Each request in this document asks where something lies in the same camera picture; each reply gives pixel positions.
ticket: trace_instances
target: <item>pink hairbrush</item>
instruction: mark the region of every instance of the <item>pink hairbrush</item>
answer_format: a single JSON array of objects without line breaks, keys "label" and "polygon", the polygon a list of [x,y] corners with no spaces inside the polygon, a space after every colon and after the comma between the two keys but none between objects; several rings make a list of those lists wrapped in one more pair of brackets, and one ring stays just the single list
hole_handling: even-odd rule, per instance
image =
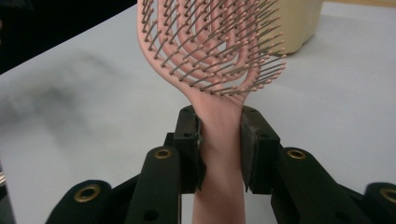
[{"label": "pink hairbrush", "polygon": [[245,223],[240,119],[249,93],[285,68],[276,0],[138,0],[137,33],[150,65],[190,100],[202,121],[202,190],[192,223]]}]

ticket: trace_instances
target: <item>table surface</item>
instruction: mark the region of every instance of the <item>table surface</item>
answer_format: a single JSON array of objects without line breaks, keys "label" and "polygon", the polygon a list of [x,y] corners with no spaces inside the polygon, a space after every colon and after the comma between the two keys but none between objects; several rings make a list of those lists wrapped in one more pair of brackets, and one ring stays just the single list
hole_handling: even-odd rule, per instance
[{"label": "table surface", "polygon": [[[318,30],[284,74],[246,105],[285,147],[311,152],[363,193],[396,183],[396,9],[325,3]],[[75,184],[113,187],[140,173],[189,102],[140,52],[135,7],[0,76],[0,158],[17,223],[44,223]],[[247,223],[276,223],[246,194]],[[183,223],[191,221],[183,196]]]}]

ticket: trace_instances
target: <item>hairbrush bristle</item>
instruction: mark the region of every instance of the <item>hairbrush bristle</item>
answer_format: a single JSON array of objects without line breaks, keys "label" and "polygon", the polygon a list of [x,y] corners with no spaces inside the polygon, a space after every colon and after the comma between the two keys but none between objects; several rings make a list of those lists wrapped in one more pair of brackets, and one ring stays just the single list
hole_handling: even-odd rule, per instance
[{"label": "hairbrush bristle", "polygon": [[150,65],[174,85],[236,95],[285,68],[274,0],[139,0],[138,35]]}]

